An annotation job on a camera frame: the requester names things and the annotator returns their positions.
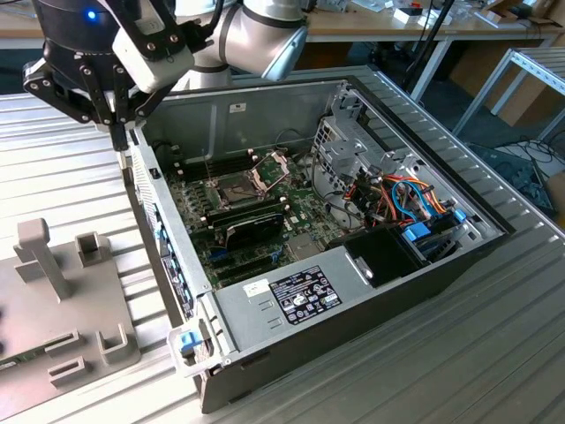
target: metal table surface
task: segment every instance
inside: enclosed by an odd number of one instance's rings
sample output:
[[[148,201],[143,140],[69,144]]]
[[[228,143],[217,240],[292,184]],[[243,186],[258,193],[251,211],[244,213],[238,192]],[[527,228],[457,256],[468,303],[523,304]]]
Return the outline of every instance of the metal table surface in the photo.
[[[11,227],[32,216],[47,219],[56,243],[88,230],[108,235],[143,352],[137,365],[7,422],[562,422],[565,235],[382,74],[359,66],[291,78],[346,74],[371,88],[516,235],[436,298],[203,416],[192,380],[175,375],[163,345],[170,325],[109,139],[29,95],[2,97],[1,257],[11,254]],[[246,82],[258,81],[237,80]]]

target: blue plastic clip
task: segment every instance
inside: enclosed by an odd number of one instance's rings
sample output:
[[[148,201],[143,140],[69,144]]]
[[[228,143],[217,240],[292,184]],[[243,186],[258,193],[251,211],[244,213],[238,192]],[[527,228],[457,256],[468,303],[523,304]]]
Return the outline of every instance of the blue plastic clip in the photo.
[[[431,232],[424,223],[414,223],[404,229],[404,234],[409,241],[416,241],[431,234]]]
[[[191,349],[200,345],[204,339],[199,331],[190,329],[177,336],[177,347],[181,354],[189,353]]]
[[[462,223],[465,219],[467,219],[467,214],[465,214],[461,209],[456,209],[453,215],[459,223]]]

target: white sticker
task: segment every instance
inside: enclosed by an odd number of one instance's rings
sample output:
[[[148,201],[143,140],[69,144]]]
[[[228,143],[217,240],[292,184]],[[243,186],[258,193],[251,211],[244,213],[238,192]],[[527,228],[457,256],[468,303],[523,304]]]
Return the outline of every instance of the white sticker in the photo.
[[[262,280],[256,281],[255,283],[250,283],[244,285],[245,293],[247,293],[248,298],[257,296],[258,294],[268,292],[268,280],[263,278]]]
[[[230,105],[230,113],[245,112],[247,103],[234,103]]]

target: power supply label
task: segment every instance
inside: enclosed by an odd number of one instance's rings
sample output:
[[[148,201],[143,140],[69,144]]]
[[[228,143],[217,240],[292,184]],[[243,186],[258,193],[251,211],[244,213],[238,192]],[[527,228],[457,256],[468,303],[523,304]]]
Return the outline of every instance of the power supply label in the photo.
[[[342,304],[320,267],[313,267],[270,283],[269,288],[287,321],[292,325]]]

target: table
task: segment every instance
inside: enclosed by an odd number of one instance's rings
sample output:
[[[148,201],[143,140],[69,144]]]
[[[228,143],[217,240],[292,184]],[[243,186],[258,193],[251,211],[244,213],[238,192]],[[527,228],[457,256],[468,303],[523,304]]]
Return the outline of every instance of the table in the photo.
[[[565,413],[565,234],[488,169],[386,76],[365,66],[293,72],[291,80],[359,78],[486,201],[516,234],[449,289],[254,392],[202,416],[192,380],[175,375],[170,328],[124,198],[111,143],[31,95],[0,97],[0,254],[10,205],[110,237],[141,362],[22,413],[28,422],[470,423],[561,422]],[[252,76],[237,84],[257,84]],[[370,124],[388,144],[395,135]]]
[[[350,4],[346,13],[314,10],[308,14],[309,42],[401,42],[418,40],[422,27],[404,25],[392,19],[392,11],[379,13]],[[441,60],[454,41],[540,39],[542,47],[551,46],[565,28],[544,26],[537,29],[497,29],[485,21],[468,16],[455,17],[449,26],[440,29],[439,42],[412,90],[411,98],[419,101]],[[41,29],[34,19],[0,13],[0,49],[37,49],[42,45]]]
[[[501,79],[510,64],[517,64],[522,70],[514,81],[512,81],[497,104],[494,105],[492,111],[494,115],[504,106],[504,103],[508,101],[509,97],[522,83],[527,74],[533,75],[561,95],[565,95],[565,48],[554,47],[543,49],[540,47],[533,49],[509,49],[453,129],[454,135],[459,134],[463,130],[464,126],[477,112],[478,108],[481,107],[491,89]],[[562,110],[541,132],[538,136],[538,140],[543,140],[564,117],[565,110]]]

